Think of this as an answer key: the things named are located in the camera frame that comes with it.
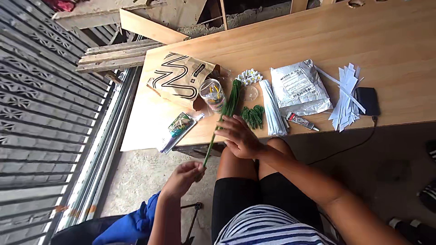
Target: barcode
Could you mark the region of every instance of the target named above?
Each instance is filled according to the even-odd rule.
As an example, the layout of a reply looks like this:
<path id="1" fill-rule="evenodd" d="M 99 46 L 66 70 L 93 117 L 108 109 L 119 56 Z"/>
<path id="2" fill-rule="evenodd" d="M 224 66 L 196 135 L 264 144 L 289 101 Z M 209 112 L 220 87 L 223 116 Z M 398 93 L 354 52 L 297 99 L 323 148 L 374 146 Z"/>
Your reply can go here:
<path id="1" fill-rule="evenodd" d="M 306 93 L 306 92 L 309 92 L 309 91 L 310 91 L 310 88 L 307 88 L 307 89 L 305 89 L 305 90 L 303 90 L 303 91 L 301 91 L 301 92 L 299 92 L 299 93 L 294 94 L 294 95 L 292 96 L 292 98 L 298 97 L 298 96 L 300 96 L 300 95 L 302 95 L 302 94 L 304 94 L 304 93 Z"/>

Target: black shorts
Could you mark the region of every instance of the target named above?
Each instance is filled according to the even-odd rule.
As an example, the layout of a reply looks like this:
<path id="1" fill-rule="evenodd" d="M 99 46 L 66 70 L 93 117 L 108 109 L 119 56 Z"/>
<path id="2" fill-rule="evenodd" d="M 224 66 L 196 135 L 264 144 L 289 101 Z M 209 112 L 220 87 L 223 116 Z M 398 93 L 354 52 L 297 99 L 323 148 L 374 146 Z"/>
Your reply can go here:
<path id="1" fill-rule="evenodd" d="M 212 206 L 212 244 L 221 229 L 240 211 L 257 204 L 283 209 L 301 223 L 323 232 L 316 203 L 280 173 L 260 181 L 223 178 L 215 182 Z"/>

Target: black zigzag print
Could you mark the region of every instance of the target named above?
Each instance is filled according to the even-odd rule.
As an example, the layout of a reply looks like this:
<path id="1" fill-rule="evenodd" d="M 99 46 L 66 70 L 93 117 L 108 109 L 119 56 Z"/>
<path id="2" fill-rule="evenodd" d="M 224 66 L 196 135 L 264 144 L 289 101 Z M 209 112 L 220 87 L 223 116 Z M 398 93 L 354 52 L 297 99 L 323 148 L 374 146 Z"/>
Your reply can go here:
<path id="1" fill-rule="evenodd" d="M 168 58 L 170 56 L 173 56 L 173 55 L 175 55 L 175 54 L 171 53 L 171 54 L 167 55 L 166 58 Z M 184 65 L 176 65 L 176 64 L 174 64 L 174 62 L 177 62 L 177 61 L 180 61 L 180 60 L 183 60 L 183 59 L 186 59 L 186 58 L 189 58 L 189 56 L 185 55 L 185 56 L 182 56 L 182 57 L 179 57 L 179 58 L 167 61 L 167 62 L 165 62 L 165 63 L 163 63 L 161 65 L 161 66 L 166 66 L 166 67 L 181 68 L 183 70 L 183 72 L 180 75 L 175 76 L 171 80 L 163 83 L 161 86 L 162 87 L 172 87 L 172 88 L 181 88 L 181 89 L 190 90 L 190 91 L 192 91 L 192 93 L 190 95 L 180 95 L 180 94 L 175 94 L 175 95 L 176 96 L 180 96 L 180 97 L 185 98 L 185 99 L 193 99 L 193 98 L 197 97 L 197 89 L 194 86 L 173 84 L 173 82 L 179 80 L 180 78 L 184 77 L 188 73 L 188 68 L 186 66 L 184 66 Z M 163 78 L 173 74 L 172 71 L 158 71 L 158 70 L 156 70 L 154 73 L 160 74 L 161 76 L 157 77 L 153 81 L 153 83 L 152 83 L 152 87 L 153 88 L 156 88 L 156 83 L 159 80 L 161 80 L 161 79 L 163 79 Z"/>

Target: glue tube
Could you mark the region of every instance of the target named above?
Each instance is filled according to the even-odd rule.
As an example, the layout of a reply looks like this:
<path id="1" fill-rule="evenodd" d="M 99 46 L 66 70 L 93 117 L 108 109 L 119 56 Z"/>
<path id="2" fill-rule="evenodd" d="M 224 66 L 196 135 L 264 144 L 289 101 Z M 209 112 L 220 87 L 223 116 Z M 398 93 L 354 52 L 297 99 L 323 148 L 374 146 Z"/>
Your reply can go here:
<path id="1" fill-rule="evenodd" d="M 292 112 L 290 112 L 288 114 L 288 116 L 286 117 L 286 120 L 291 121 L 293 123 L 303 125 L 304 127 L 308 128 L 308 129 L 313 129 L 313 130 L 318 131 L 318 132 L 320 131 L 319 129 L 315 128 L 315 125 L 313 123 L 307 121 L 304 118 L 301 118 L 301 117 L 295 115 Z"/>

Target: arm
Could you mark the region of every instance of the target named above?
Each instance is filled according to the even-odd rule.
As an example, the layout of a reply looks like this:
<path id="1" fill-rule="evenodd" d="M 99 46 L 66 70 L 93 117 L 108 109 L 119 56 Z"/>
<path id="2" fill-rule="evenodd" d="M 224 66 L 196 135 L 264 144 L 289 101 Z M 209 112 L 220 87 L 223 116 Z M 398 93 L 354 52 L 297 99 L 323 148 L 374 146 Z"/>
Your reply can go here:
<path id="1" fill-rule="evenodd" d="M 333 220 L 349 245 L 406 245 L 402 237 L 383 224 L 354 194 L 325 174 L 298 161 L 286 158 L 276 149 L 265 146 L 239 117 L 223 116 L 217 135 L 240 158 L 257 158 L 279 171 L 304 194 L 319 204 Z"/>
<path id="2" fill-rule="evenodd" d="M 180 200 L 192 183 L 203 177 L 204 170 L 202 162 L 190 160 L 171 174 L 157 199 L 149 245 L 180 245 Z"/>

